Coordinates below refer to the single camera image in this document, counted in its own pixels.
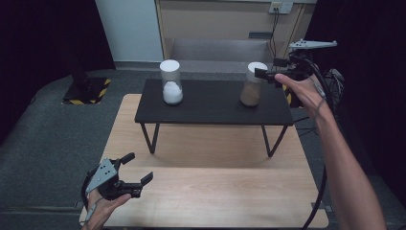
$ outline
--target white cylinder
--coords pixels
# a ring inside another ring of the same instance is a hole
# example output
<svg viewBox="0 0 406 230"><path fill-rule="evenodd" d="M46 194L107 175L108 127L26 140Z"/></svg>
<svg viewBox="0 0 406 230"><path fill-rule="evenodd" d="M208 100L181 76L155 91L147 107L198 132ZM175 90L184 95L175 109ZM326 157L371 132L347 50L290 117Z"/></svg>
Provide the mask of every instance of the white cylinder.
<svg viewBox="0 0 406 230"><path fill-rule="evenodd" d="M262 79L256 78L255 77L255 69L262 69L262 70L268 70L268 67L261 62L251 62L248 64L248 70L247 70L247 80L250 82L262 82Z"/></svg>
<svg viewBox="0 0 406 230"><path fill-rule="evenodd" d="M168 59L161 62L159 65L161 76L166 81L176 81L180 77L180 64L176 60Z"/></svg>
<svg viewBox="0 0 406 230"><path fill-rule="evenodd" d="M160 65L163 96L167 104L178 104L183 99L179 67L179 62L172 59L164 60Z"/></svg>

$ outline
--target hand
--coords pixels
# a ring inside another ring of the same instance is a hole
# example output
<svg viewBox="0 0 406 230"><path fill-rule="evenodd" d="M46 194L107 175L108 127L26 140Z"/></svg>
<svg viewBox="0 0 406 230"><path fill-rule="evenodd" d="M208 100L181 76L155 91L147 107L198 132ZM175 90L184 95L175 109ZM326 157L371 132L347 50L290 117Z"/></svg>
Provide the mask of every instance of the hand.
<svg viewBox="0 0 406 230"><path fill-rule="evenodd" d="M89 207L97 202L96 210L94 211L92 217L85 223L81 228L82 230L100 230L103 228L104 224L110 218L114 210L121 205L125 204L129 199L131 199L130 194L122 195L115 200L106 200L102 198L102 195L97 189L93 190L89 195Z"/></svg>
<svg viewBox="0 0 406 230"><path fill-rule="evenodd" d="M328 108L327 103L316 90L314 84L317 83L320 85L320 83L315 75L310 76L310 78L306 80L296 81L283 74L277 74L275 75L275 80L286 85L295 92L299 100L303 103L308 116L311 118L316 119L319 114L331 114L331 110Z"/></svg>

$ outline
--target white wall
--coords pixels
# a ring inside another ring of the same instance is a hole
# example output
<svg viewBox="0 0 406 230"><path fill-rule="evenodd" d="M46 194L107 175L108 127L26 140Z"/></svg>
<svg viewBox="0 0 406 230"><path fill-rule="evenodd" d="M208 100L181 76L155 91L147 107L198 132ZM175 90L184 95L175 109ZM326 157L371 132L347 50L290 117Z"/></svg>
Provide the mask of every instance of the white wall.
<svg viewBox="0 0 406 230"><path fill-rule="evenodd" d="M96 0L114 61L162 61L155 1Z"/></svg>

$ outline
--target table leg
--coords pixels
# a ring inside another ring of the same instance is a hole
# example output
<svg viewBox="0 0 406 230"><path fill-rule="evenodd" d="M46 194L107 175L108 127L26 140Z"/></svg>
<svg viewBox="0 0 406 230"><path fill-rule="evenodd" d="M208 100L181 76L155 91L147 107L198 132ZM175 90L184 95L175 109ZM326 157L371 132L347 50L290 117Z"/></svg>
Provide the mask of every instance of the table leg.
<svg viewBox="0 0 406 230"><path fill-rule="evenodd" d="M158 139L159 125L160 125L159 123L155 124L155 130L153 132L153 138L152 138L152 144L151 144L151 142L149 141L146 124L141 123L141 128L143 129L144 136L146 137L146 141L147 141L147 145L148 145L150 153L155 153L156 140Z"/></svg>
<svg viewBox="0 0 406 230"><path fill-rule="evenodd" d="M277 150L279 144L281 143L281 140L284 136L284 134L286 133L287 130L287 126L283 126L282 131L280 136L278 137L277 142L275 143L274 147L272 148L272 150L269 148L269 142L268 142L268 135L266 135L266 129L265 126L260 126L262 127L262 134L263 134L263 138L265 139L265 146L266 146L266 151L268 152L268 157L272 157L275 153L275 151Z"/></svg>

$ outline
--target yellow and black tape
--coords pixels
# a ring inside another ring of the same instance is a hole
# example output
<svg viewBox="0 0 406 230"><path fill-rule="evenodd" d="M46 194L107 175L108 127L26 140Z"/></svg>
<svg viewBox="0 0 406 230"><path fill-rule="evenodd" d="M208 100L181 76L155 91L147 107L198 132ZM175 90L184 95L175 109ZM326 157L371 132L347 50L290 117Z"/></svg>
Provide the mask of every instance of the yellow and black tape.
<svg viewBox="0 0 406 230"><path fill-rule="evenodd" d="M111 80L106 79L104 84L102 85L102 87L100 89L98 89L99 92L99 96L97 98L94 99L84 99L82 97L77 97L75 99L69 99L69 100L63 100L64 104L98 104L101 100L102 97L104 96L105 92L107 91L107 87L110 84Z"/></svg>
<svg viewBox="0 0 406 230"><path fill-rule="evenodd" d="M302 102L298 99L296 94L286 85L283 85L283 92L284 96L287 98L287 102L289 103L290 107L302 107L303 104Z"/></svg>

